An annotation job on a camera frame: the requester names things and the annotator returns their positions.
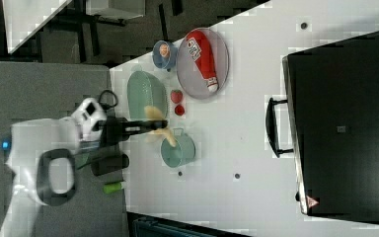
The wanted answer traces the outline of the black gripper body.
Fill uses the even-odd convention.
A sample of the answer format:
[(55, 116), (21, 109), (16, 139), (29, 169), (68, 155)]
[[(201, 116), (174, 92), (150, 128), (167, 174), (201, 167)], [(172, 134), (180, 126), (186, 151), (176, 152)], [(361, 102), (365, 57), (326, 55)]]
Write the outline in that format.
[(107, 117), (105, 121), (99, 121), (97, 128), (101, 132), (99, 145), (108, 147), (126, 141), (129, 135), (126, 133), (126, 118)]

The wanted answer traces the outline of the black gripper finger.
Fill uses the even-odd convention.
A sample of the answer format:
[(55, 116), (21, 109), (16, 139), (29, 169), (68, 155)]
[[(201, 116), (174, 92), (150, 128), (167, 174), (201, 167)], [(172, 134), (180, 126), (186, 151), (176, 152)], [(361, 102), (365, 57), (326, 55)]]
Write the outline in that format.
[(130, 121), (127, 124), (128, 127), (147, 127), (147, 128), (165, 128), (168, 126), (168, 122), (164, 119), (161, 120), (135, 120)]
[(126, 134), (143, 134), (151, 131), (155, 131), (158, 128), (145, 128), (145, 127), (129, 127), (126, 129)]

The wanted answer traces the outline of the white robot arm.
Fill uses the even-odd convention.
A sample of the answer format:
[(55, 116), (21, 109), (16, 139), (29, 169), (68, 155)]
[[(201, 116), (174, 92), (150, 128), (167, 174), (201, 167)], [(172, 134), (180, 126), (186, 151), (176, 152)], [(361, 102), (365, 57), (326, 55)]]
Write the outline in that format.
[(116, 145), (130, 136), (168, 126), (163, 118), (129, 121), (109, 117), (79, 122), (73, 117), (25, 120), (11, 126), (11, 143), (6, 166), (13, 172), (9, 207), (0, 237), (31, 237), (40, 209), (61, 206), (76, 193), (77, 178), (56, 180), (67, 188), (61, 192), (51, 180), (51, 163), (64, 160), (70, 171), (75, 156)]

